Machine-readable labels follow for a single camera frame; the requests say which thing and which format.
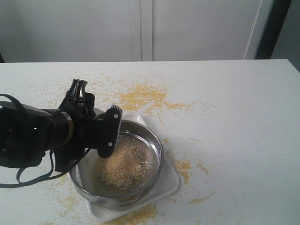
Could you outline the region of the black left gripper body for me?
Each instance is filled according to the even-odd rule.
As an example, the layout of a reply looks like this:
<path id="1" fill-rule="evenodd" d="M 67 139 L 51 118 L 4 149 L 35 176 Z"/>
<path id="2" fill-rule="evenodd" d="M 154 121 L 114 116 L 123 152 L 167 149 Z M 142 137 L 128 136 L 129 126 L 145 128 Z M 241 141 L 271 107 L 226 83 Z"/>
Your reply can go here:
<path id="1" fill-rule="evenodd" d="M 69 133 L 67 142 L 57 150 L 57 171 L 68 173 L 91 149 L 89 132 L 98 122 L 95 119 L 94 107 L 87 104 L 81 109 L 73 106 L 60 108 L 60 112 L 67 116 Z"/>

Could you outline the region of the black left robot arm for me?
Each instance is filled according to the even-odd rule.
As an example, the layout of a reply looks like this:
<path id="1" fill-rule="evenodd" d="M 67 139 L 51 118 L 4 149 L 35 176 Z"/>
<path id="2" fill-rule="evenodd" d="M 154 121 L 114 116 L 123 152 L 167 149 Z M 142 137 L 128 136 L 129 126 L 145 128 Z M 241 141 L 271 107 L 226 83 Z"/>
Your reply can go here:
<path id="1" fill-rule="evenodd" d="M 0 164 L 36 167 L 47 151 L 55 155 L 55 171 L 70 170 L 89 149 L 101 158 L 112 155 L 120 131 L 122 109 L 96 111 L 87 82 L 74 79 L 57 109 L 38 109 L 5 95 L 0 104 Z"/>

